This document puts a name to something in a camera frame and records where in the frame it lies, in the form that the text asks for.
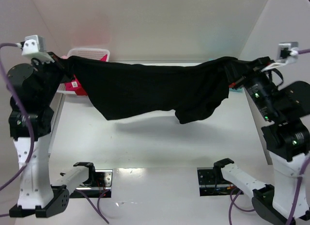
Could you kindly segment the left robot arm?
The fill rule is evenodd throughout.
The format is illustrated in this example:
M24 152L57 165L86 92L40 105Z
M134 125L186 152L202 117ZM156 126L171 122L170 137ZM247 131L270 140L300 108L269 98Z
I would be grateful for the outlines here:
M49 56L50 63L33 57L30 64L18 64L4 75L12 93L9 127L20 178L19 199L9 210L12 218L30 215L49 218L62 213L79 185L94 182L95 167L91 162L77 162L54 184L50 182L49 148L54 115L50 104L59 85L71 80L73 72L64 65L64 59L53 52Z

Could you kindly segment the black t shirt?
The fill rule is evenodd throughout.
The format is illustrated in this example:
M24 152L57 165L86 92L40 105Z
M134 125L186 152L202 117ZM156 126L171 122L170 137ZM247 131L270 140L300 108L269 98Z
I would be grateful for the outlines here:
M221 57L195 66L157 66L71 56L61 63L107 120L173 110L186 124L210 117L228 98L231 84L270 61Z

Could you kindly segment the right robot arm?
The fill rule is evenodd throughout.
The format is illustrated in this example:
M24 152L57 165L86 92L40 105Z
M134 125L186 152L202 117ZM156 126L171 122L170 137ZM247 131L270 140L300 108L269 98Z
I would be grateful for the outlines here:
M254 61L232 60L225 66L230 87L244 87L268 126L262 127L272 159L274 184L261 182L229 158L214 163L215 183L227 181L251 199L254 211L273 225L293 225L310 218L304 173L310 162L310 132L302 117L310 113L310 86L295 81L274 84L279 64L268 57Z

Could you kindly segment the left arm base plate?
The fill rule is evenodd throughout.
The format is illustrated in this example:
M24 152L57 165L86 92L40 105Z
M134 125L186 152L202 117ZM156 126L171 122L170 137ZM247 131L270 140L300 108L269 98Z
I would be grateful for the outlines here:
M77 190L82 191L88 198L99 198L99 196L106 190L103 198L111 198L111 187L112 187L112 169L96 170L94 175L94 181L92 183L80 183L76 190L70 194L71 198L83 198L81 193Z

